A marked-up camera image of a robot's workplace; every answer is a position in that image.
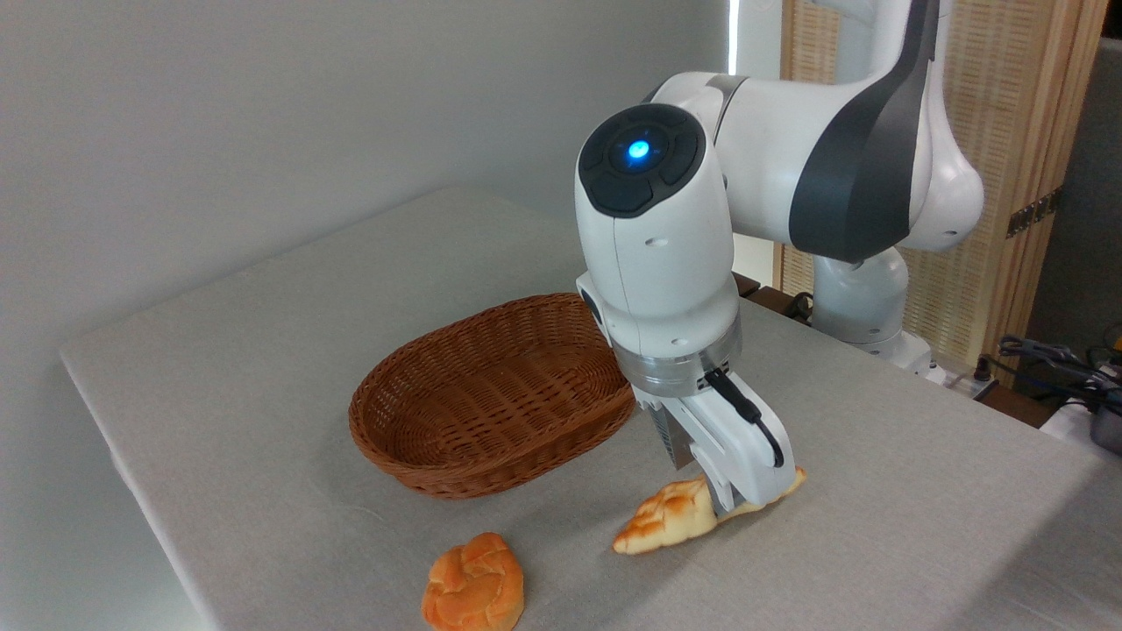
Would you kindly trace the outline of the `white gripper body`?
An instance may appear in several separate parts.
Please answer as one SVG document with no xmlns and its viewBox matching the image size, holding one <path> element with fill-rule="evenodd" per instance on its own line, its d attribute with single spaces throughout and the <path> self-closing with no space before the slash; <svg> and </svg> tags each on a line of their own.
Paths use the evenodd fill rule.
<svg viewBox="0 0 1122 631">
<path fill-rule="evenodd" d="M 730 482 L 737 507 L 764 507 L 780 499 L 795 482 L 785 427 L 741 376 L 706 372 L 702 385 L 686 397 L 635 390 L 674 467 L 680 470 L 697 463 L 706 482 L 708 477 Z"/>
</svg>

